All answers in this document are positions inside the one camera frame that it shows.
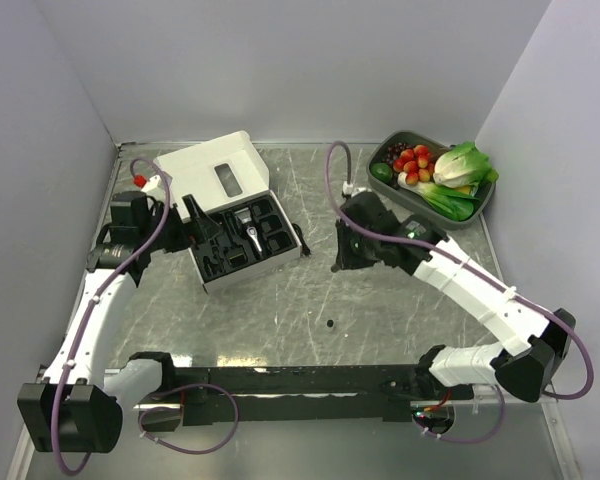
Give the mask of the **black silver hair trimmer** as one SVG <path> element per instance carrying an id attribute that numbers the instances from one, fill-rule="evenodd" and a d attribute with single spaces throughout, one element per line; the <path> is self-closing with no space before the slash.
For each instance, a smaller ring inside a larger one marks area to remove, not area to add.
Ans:
<path id="1" fill-rule="evenodd" d="M 264 248 L 261 244 L 258 228 L 250 209 L 248 207 L 239 209 L 234 215 L 239 222 L 241 231 L 250 241 L 254 250 L 254 255 L 257 259 L 262 260 L 264 258 Z"/>

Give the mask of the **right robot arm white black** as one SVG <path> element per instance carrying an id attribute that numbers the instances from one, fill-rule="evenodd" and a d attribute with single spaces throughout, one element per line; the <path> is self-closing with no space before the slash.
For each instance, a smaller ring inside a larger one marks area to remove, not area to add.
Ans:
<path id="1" fill-rule="evenodd" d="M 564 360 L 574 317 L 555 311 L 556 322 L 526 305 L 464 252 L 444 230 L 413 214 L 399 220 L 370 191 L 348 198 L 336 222 L 335 267 L 356 270 L 382 263 L 430 285 L 483 325 L 490 345 L 435 346 L 419 361 L 418 390 L 439 398 L 451 387 L 490 385 L 525 402 L 536 402 Z"/>

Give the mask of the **white box with black tray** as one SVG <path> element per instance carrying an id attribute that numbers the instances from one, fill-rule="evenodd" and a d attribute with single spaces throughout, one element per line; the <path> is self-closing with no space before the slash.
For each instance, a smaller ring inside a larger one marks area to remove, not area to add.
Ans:
<path id="1" fill-rule="evenodd" d="M 189 214 L 182 198 L 191 194 L 220 225 L 220 235 L 211 250 L 189 248 L 205 292 L 243 283 L 301 257 L 300 237 L 270 188 L 269 168 L 247 132 L 237 131 L 163 154 L 155 162 L 169 177 L 171 200 L 184 224 Z M 234 215 L 245 207 L 258 228 L 264 248 L 262 260 L 254 255 Z"/>

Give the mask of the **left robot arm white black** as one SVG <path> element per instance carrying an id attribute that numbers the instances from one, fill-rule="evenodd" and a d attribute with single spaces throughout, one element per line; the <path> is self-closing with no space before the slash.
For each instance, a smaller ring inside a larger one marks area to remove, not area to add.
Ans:
<path id="1" fill-rule="evenodd" d="M 86 261 L 79 306 L 41 380 L 22 385 L 17 405 L 34 448 L 46 453 L 109 453 L 124 414 L 146 397 L 172 398 L 176 368 L 166 352 L 140 352 L 112 378 L 107 359 L 125 308 L 156 251 L 193 245 L 194 230 L 169 200 L 140 191 L 113 196 L 111 219 Z"/>

